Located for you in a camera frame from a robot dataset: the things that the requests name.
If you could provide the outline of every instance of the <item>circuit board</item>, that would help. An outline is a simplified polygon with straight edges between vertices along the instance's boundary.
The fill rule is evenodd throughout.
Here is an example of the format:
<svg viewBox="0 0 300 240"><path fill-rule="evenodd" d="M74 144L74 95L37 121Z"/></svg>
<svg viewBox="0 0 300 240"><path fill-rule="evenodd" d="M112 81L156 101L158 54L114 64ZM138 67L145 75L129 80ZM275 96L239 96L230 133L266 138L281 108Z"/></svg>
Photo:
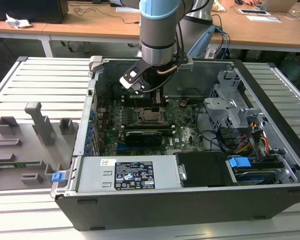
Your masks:
<svg viewBox="0 0 300 240"><path fill-rule="evenodd" d="M204 144L194 123L196 105L180 107L180 98L170 98L169 104L162 107L164 121L173 123L173 135L163 135L161 145L155 148L140 147L131 149L118 137L122 133L122 125L133 126L140 119L140 107L124 107L119 101L112 101L107 108L108 119L103 120L107 127L101 126L104 137L102 156L139 156L139 155L173 155L176 152L203 151Z"/></svg>

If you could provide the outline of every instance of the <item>laptop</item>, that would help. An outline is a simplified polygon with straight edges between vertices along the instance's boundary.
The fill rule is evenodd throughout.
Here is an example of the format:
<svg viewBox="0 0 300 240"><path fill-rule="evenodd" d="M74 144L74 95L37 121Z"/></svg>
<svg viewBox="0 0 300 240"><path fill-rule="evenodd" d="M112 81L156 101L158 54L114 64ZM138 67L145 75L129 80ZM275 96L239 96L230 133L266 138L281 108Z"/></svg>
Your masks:
<svg viewBox="0 0 300 240"><path fill-rule="evenodd" d="M257 5L259 10L267 12L287 13L298 0L266 0L263 4Z"/></svg>

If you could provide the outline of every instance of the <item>sticker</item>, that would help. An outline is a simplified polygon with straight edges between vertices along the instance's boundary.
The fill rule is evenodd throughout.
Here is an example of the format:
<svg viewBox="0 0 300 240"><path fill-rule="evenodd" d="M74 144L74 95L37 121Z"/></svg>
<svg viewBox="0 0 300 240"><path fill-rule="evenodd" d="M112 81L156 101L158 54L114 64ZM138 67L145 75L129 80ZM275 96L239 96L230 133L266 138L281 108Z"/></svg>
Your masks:
<svg viewBox="0 0 300 240"><path fill-rule="evenodd" d="M155 189L152 161L115 162L114 164L114 188L116 190Z"/></svg>
<svg viewBox="0 0 300 240"><path fill-rule="evenodd" d="M101 159L101 167L114 167L117 162L117 159Z"/></svg>

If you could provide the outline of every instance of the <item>blue cable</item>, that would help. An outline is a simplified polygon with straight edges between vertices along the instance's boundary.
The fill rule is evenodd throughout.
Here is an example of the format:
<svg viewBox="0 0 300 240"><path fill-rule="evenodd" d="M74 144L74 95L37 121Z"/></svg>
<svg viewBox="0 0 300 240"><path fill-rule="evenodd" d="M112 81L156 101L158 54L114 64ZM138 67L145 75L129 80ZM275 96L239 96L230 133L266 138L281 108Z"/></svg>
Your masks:
<svg viewBox="0 0 300 240"><path fill-rule="evenodd" d="M216 26L215 28L225 37L225 50L224 50L223 56L221 58L221 59L224 59L224 57L226 56L227 49L229 49L227 35L219 27Z"/></svg>

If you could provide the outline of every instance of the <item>person's hand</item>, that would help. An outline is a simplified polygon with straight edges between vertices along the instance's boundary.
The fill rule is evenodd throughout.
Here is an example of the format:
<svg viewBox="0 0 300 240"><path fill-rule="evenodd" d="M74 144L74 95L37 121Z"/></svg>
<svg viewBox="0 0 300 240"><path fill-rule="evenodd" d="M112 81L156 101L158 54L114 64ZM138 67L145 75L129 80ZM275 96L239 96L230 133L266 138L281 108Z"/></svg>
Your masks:
<svg viewBox="0 0 300 240"><path fill-rule="evenodd" d="M258 0L242 0L245 4L249 5L258 5L259 1Z"/></svg>

